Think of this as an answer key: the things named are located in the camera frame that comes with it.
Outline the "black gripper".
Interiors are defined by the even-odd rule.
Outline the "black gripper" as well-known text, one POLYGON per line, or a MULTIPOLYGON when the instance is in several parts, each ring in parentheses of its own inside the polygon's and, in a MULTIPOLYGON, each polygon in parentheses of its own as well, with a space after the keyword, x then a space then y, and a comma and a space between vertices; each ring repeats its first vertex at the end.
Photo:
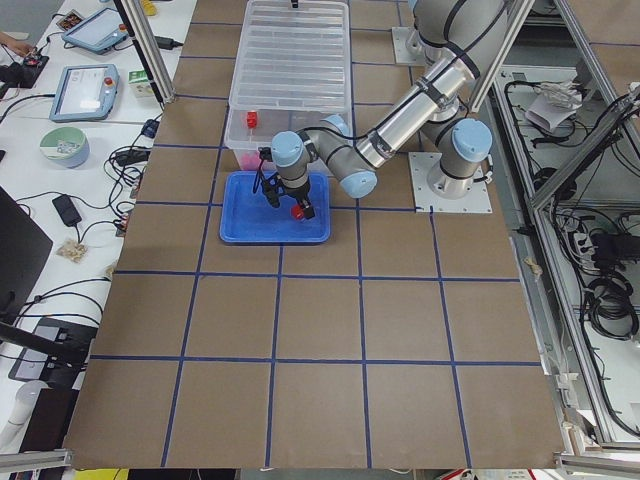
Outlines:
POLYGON ((290 187, 285 185, 278 173, 273 173, 270 177, 266 177, 261 170, 258 170, 257 189, 261 190, 273 208, 280 207, 281 197, 290 196, 299 204, 304 219, 310 220, 315 217, 315 210, 309 199, 311 190, 309 179, 306 179, 301 186, 290 187))

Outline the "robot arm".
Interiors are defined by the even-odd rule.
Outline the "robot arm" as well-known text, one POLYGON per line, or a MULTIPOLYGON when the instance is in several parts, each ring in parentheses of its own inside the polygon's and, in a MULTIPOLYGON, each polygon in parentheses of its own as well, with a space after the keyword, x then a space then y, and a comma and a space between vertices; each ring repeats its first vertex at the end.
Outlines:
POLYGON ((277 133, 260 149, 276 171, 258 171, 253 190, 277 208, 283 196, 297 205, 294 217, 315 215, 309 198, 309 164, 323 162, 345 193, 360 199, 377 185, 376 171, 418 131, 439 146, 441 157, 427 175, 431 191, 458 200, 470 190, 492 146, 489 128, 459 112, 459 91, 489 71, 508 30, 505 1, 413 1, 414 32, 427 61, 425 73, 365 134, 351 137, 338 115, 318 126, 277 133))

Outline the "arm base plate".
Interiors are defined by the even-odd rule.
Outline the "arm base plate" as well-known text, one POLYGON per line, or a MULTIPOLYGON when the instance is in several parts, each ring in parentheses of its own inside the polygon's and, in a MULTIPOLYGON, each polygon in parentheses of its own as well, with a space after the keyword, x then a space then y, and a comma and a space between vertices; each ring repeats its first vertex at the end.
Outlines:
POLYGON ((474 176, 467 179, 448 177, 440 165, 437 152, 410 152, 415 210, 418 213, 491 214, 488 184, 480 163, 474 176))

